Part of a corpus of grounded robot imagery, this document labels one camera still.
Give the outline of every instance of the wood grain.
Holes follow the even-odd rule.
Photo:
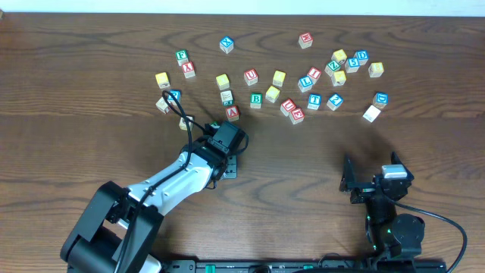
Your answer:
[[[300,33],[313,46],[301,50]],[[225,55],[218,41],[229,35]],[[167,71],[198,122],[221,121],[215,77],[227,74],[250,136],[239,178],[191,196],[167,217],[155,254],[200,259],[317,259],[371,251],[364,206],[338,192],[343,155],[369,179],[397,151],[416,180],[403,202],[462,224],[469,245],[459,272],[485,268],[485,19],[135,14],[6,14],[0,22],[0,271],[61,272],[59,250],[96,189],[137,183],[170,164],[186,142],[179,118],[163,115],[155,74]],[[186,80],[174,52],[187,49],[196,77]],[[296,87],[331,53],[366,49],[382,61],[332,87],[338,111],[322,105],[291,125],[279,104],[249,107],[275,69],[287,72],[282,99],[303,108]],[[243,72],[257,70],[247,87]],[[390,104],[361,119],[376,91]],[[424,217],[423,257],[458,254],[452,226]]]

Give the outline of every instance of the wooden alphabet block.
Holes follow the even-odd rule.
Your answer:
[[[228,54],[234,49],[234,41],[229,36],[225,36],[222,38],[221,42],[219,42],[219,47],[224,53]]]
[[[228,121],[237,121],[239,119],[239,111],[237,111],[237,106],[226,108],[226,115]]]
[[[155,75],[155,79],[157,80],[158,87],[160,89],[167,88],[170,86],[170,81],[168,80],[167,73],[160,73]]]
[[[194,68],[194,64],[189,61],[186,64],[182,64],[183,75],[186,79],[190,77],[194,77],[196,75],[196,69]]]
[[[331,61],[325,66],[325,73],[332,77],[333,73],[340,70],[340,64],[336,61]]]
[[[313,84],[316,84],[317,80],[320,79],[321,71],[319,71],[315,67],[312,67],[312,68],[310,68],[310,71],[306,75],[310,77],[310,80]]]
[[[388,103],[388,96],[386,93],[380,93],[378,92],[375,96],[374,96],[374,99],[372,100],[372,105],[379,108],[379,109],[383,109],[384,107],[386,107],[387,103]]]
[[[300,44],[300,47],[302,47],[302,49],[309,48],[312,43],[313,37],[311,37],[310,33],[303,33],[298,39],[298,44]]]
[[[305,93],[311,90],[312,87],[313,87],[313,83],[310,80],[309,76],[304,76],[298,81],[298,88],[300,88],[300,91],[302,91],[302,93]]]
[[[347,54],[343,51],[343,49],[337,50],[332,54],[332,60],[342,65],[347,60]]]
[[[332,111],[335,111],[342,105],[342,102],[342,97],[339,96],[339,94],[335,93],[328,99],[327,106],[328,108],[332,109]]]
[[[251,108],[260,108],[263,104],[263,95],[260,93],[251,94]]]
[[[273,85],[274,86],[283,86],[283,81],[285,81],[286,73],[281,71],[275,71],[273,76]]]
[[[289,113],[293,110],[296,109],[296,104],[293,102],[291,99],[287,99],[281,104],[280,110],[285,115],[285,117],[288,117]]]
[[[230,90],[221,92],[221,101],[224,106],[231,106],[234,104],[233,94]]]
[[[175,52],[175,57],[177,57],[177,62],[179,63],[179,66],[189,62],[189,54],[187,54],[187,50],[185,49]]]
[[[275,103],[280,96],[280,90],[274,86],[271,86],[268,91],[266,91],[266,99],[272,103]]]
[[[308,109],[318,110],[321,104],[321,96],[318,94],[310,94],[308,98]]]
[[[248,84],[248,86],[251,86],[255,83],[258,82],[258,74],[256,73],[256,70],[251,69],[250,71],[244,72],[244,80]]]
[[[182,94],[180,93],[179,90],[170,90],[170,93],[172,95],[174,95],[175,99],[177,99],[177,101],[180,103],[180,99],[182,98]],[[174,101],[174,99],[172,99],[172,96],[167,96],[167,100],[170,104],[172,105],[177,105]]]
[[[337,71],[337,72],[333,73],[331,79],[332,79],[333,86],[341,86],[346,82],[347,77],[346,77],[345,72]]]
[[[366,120],[372,122],[374,121],[377,116],[380,114],[380,110],[371,105],[371,107],[369,107],[369,109],[367,109],[367,111],[364,113],[364,115],[362,117],[364,117]]]
[[[158,110],[162,111],[163,113],[167,114],[170,111],[170,107],[168,107],[168,104],[165,102],[164,97],[161,97],[157,103],[155,103],[157,106]]]
[[[193,116],[188,115],[187,118],[190,119],[191,121],[194,120]],[[187,130],[187,125],[186,125],[185,120],[183,118],[180,118],[179,127],[182,130]],[[190,127],[190,130],[192,130],[192,128],[194,127],[194,124],[192,122],[189,122],[189,127]]]
[[[346,72],[347,73],[354,73],[357,72],[360,64],[358,64],[357,58],[348,58],[346,61]]]
[[[217,86],[219,86],[219,90],[224,90],[229,88],[229,78],[227,77],[226,74],[217,76],[215,80],[217,81]]]
[[[369,60],[369,55],[367,54],[367,51],[360,50],[355,53],[354,58],[357,58],[358,64],[362,66],[364,64],[367,64],[367,61]]]
[[[289,115],[289,119],[293,124],[302,122],[304,118],[305,118],[305,113],[303,113],[303,110],[301,108],[297,108],[291,111]]]
[[[381,62],[379,63],[372,63],[371,66],[369,66],[369,76],[370,77],[380,77],[384,73],[384,66],[382,65]]]

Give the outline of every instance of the black cable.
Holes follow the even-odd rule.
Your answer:
[[[145,192],[145,194],[143,194],[142,198],[139,200],[138,204],[136,205],[136,208],[135,208],[135,211],[133,213],[133,216],[132,216],[132,221],[130,221],[130,223],[128,224],[128,229],[127,229],[127,233],[125,234],[124,236],[124,240],[123,240],[123,244],[121,245],[121,249],[120,249],[120,256],[118,257],[118,261],[117,261],[117,264],[116,264],[116,267],[114,268],[114,273],[118,273],[120,270],[121,270],[121,266],[123,265],[123,260],[124,260],[124,257],[125,257],[125,253],[127,251],[127,247],[128,247],[128,242],[130,241],[130,237],[131,237],[131,234],[133,233],[133,229],[134,229],[134,226],[135,226],[135,221],[136,219],[138,218],[138,214],[139,212],[141,211],[142,207],[143,207],[143,203],[145,202],[145,200],[153,193],[153,191],[155,191],[157,189],[157,187],[159,187],[162,183],[164,183],[166,180],[170,179],[171,177],[173,177],[175,174],[178,174],[179,172],[181,172],[182,170],[185,170],[185,168],[187,168],[187,166],[189,165],[189,162],[190,162],[190,157],[192,155],[192,132],[190,131],[190,126],[189,126],[189,121],[191,121],[185,111],[183,110],[182,108],[182,105],[180,105],[179,101],[177,100],[177,98],[174,96],[174,94],[172,93],[169,93],[168,91],[164,90],[162,92],[162,96],[164,98],[164,101],[167,101],[167,97],[166,97],[166,94],[168,94],[169,96],[172,97],[172,99],[174,99],[175,103],[177,104],[177,107],[179,108],[180,110],[180,113],[178,111],[175,111],[175,109],[170,105],[170,103],[168,103],[168,105],[170,106],[170,108],[172,110],[174,110],[174,112],[176,112],[180,117],[182,117],[186,123],[186,127],[187,127],[187,135],[189,136],[189,144],[188,144],[188,151],[187,151],[187,159],[186,161],[180,166],[180,168],[178,168],[177,170],[173,171],[171,174],[167,175],[166,177],[163,177],[159,182],[153,184],[153,186],[150,186],[147,191]]]
[[[444,216],[441,216],[441,215],[438,215],[436,213],[432,213],[432,212],[429,212],[429,211],[425,211],[423,209],[418,209],[418,208],[415,208],[415,207],[411,207],[411,206],[408,206],[408,205],[404,205],[404,204],[401,204],[399,202],[396,202],[394,200],[392,200],[391,198],[389,198],[385,193],[384,193],[384,190],[382,190],[383,192],[383,195],[384,197],[386,198],[386,200],[388,202],[391,202],[392,204],[394,204],[395,206],[398,206],[398,207],[401,207],[403,209],[407,209],[407,210],[410,210],[412,212],[418,212],[418,213],[422,213],[424,215],[428,215],[428,216],[431,216],[431,217],[435,217],[435,218],[438,218],[439,220],[441,221],[444,221],[452,226],[454,226],[455,228],[458,228],[458,230],[462,233],[462,236],[463,236],[463,244],[462,244],[462,249],[460,250],[460,253],[458,254],[458,257],[456,257],[456,260],[452,263],[452,266],[450,266],[447,270],[446,270],[446,273],[450,273],[453,271],[453,269],[456,268],[456,266],[460,263],[460,261],[462,260],[463,258],[463,255],[465,254],[465,250],[467,249],[467,244],[468,244],[468,238],[467,238],[467,233],[465,232],[465,230],[463,229],[463,227],[461,225],[459,225],[458,223],[454,222],[453,220],[451,219],[448,219]]]

